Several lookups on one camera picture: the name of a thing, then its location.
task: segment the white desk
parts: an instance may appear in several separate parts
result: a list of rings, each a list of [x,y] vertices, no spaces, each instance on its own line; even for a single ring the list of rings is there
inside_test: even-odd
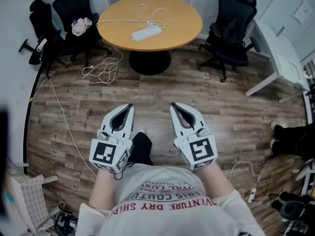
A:
[[[254,28],[260,35],[265,48],[269,54],[271,63],[273,65],[274,73],[264,79],[262,82],[248,90],[245,95],[250,96],[258,90],[262,89],[277,78],[282,78],[294,83],[301,88],[301,94],[305,90],[310,90],[307,80],[304,76],[301,62],[292,46],[292,44],[283,36],[277,37],[274,32],[263,22],[254,19]],[[296,94],[280,99],[282,103]]]

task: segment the round wooden table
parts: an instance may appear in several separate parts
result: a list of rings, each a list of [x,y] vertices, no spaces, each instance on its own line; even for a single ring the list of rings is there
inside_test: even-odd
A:
[[[198,12],[182,0],[120,0],[109,6],[100,16],[102,20],[137,20],[138,17],[149,20],[158,8],[152,20],[163,22],[162,34],[135,42],[131,34],[145,29],[143,22],[106,22],[97,25],[99,34],[108,43],[126,50],[131,50],[129,63],[132,69],[144,75],[156,75],[165,71],[171,63],[168,50],[184,46],[193,41],[201,31],[202,20]]]

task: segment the white t-shirt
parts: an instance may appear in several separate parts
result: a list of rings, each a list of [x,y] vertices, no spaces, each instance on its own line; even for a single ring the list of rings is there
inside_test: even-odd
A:
[[[200,179],[176,167],[134,164],[118,181],[117,205],[81,204],[76,236],[264,236],[234,190],[210,199]]]

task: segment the shirt sleeve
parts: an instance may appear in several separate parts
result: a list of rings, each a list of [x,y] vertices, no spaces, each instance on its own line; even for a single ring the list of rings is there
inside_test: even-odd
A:
[[[238,191],[212,199],[236,222],[239,235],[265,236],[265,233],[256,222],[251,210],[241,198]]]
[[[82,203],[75,236],[99,236],[100,229],[109,215],[108,210],[98,210]]]

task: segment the checkered cloth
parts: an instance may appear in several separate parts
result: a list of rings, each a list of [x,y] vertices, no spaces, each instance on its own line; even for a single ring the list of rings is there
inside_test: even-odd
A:
[[[33,232],[53,226],[54,222],[49,219],[42,191],[43,175],[30,178],[14,169],[7,172],[12,182],[15,206],[18,206],[22,220]]]

